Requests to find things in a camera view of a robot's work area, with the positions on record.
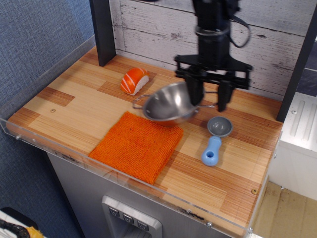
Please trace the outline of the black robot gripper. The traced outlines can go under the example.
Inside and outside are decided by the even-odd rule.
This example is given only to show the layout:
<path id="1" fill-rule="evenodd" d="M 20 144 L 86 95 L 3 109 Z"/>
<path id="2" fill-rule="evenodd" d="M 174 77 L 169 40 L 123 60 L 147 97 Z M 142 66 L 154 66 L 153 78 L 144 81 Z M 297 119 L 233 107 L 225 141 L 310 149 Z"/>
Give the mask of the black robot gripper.
<path id="1" fill-rule="evenodd" d="M 176 76 L 184 78 L 191 104 L 197 106 L 204 98 L 205 83 L 218 86 L 218 111 L 223 112 L 235 88 L 248 89 L 252 66 L 230 55 L 230 38 L 198 37 L 197 55 L 177 55 Z"/>

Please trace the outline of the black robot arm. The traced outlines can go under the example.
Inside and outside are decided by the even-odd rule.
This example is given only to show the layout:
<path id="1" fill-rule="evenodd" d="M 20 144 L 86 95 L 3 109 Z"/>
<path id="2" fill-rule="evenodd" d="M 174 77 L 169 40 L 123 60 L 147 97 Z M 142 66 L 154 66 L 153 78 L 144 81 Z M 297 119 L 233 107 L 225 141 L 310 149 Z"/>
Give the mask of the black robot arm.
<path id="1" fill-rule="evenodd" d="M 218 86 L 218 111 L 226 109 L 234 89 L 248 89 L 252 66 L 234 59 L 230 55 L 231 22 L 246 28 L 249 25 L 235 16 L 240 10 L 237 0 L 193 1 L 198 36 L 198 54 L 177 55 L 176 76 L 186 82 L 190 102 L 197 106 L 205 95 L 204 83 Z"/>

